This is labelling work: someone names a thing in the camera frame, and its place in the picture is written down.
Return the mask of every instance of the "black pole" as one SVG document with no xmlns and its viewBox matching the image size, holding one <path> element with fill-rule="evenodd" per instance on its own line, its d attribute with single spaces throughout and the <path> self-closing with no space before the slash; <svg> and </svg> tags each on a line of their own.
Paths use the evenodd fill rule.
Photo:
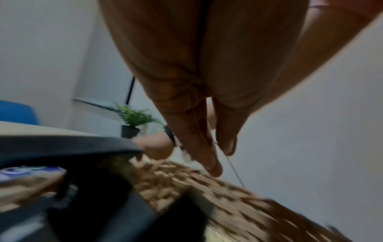
<svg viewBox="0 0 383 242">
<path fill-rule="evenodd" d="M 133 86 L 134 86 L 134 82 L 136 80 L 136 77 L 133 76 L 132 77 L 132 81 L 130 82 L 130 87 L 129 87 L 129 92 L 128 92 L 128 98 L 126 99 L 126 102 L 125 104 L 126 105 L 129 105 L 129 100 L 130 100 L 130 97 L 132 96 L 132 91 L 133 91 Z"/>
</svg>

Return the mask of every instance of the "woven rattan surface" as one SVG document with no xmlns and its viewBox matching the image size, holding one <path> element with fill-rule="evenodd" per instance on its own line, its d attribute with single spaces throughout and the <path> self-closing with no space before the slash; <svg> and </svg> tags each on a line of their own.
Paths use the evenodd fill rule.
<svg viewBox="0 0 383 242">
<path fill-rule="evenodd" d="M 146 163 L 138 174 L 136 190 L 160 213 L 189 186 L 199 190 L 215 206 L 209 226 L 232 241 L 349 241 L 275 201 L 175 162 Z"/>
</svg>

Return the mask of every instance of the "small green plant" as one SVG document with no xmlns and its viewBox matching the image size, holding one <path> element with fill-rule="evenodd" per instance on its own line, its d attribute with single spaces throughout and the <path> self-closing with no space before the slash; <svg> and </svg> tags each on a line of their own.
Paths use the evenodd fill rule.
<svg viewBox="0 0 383 242">
<path fill-rule="evenodd" d="M 144 110 L 134 110 L 128 106 L 117 105 L 116 113 L 124 120 L 125 124 L 129 127 L 135 128 L 137 126 L 147 124 L 147 123 L 159 123 L 161 121 L 157 118 L 153 118 L 149 109 Z"/>
</svg>

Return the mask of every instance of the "blue chair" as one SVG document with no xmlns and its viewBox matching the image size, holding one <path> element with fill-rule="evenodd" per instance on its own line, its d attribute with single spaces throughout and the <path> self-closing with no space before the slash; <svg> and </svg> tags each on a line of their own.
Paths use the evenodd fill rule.
<svg viewBox="0 0 383 242">
<path fill-rule="evenodd" d="M 0 121 L 38 125 L 32 107 L 6 101 L 0 101 Z"/>
</svg>

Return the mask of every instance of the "potted plant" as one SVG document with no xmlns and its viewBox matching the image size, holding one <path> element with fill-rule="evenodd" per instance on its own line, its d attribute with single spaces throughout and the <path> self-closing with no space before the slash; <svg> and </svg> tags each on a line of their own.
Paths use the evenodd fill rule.
<svg viewBox="0 0 383 242">
<path fill-rule="evenodd" d="M 148 113 L 148 109 L 134 110 L 128 106 L 117 105 L 115 111 L 125 123 L 125 125 L 121 127 L 121 137 L 123 138 L 130 139 L 135 137 L 140 131 L 138 128 L 140 125 L 152 122 L 161 124 L 159 119 L 153 118 L 152 115 Z"/>
</svg>

